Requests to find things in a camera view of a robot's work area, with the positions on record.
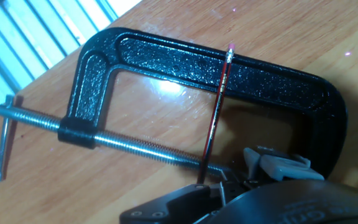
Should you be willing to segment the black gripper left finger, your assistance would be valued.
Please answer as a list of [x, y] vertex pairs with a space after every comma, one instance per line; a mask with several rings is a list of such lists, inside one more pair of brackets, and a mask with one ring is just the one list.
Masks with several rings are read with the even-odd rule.
[[235, 181], [220, 182], [219, 190], [223, 206], [226, 206], [229, 202], [244, 193], [244, 188], [242, 185]]

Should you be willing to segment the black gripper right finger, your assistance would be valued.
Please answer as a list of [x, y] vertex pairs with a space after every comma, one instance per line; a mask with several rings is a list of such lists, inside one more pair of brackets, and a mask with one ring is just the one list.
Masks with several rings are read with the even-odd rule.
[[243, 181], [243, 185], [249, 190], [256, 189], [260, 187], [260, 183], [257, 180], [246, 179]]

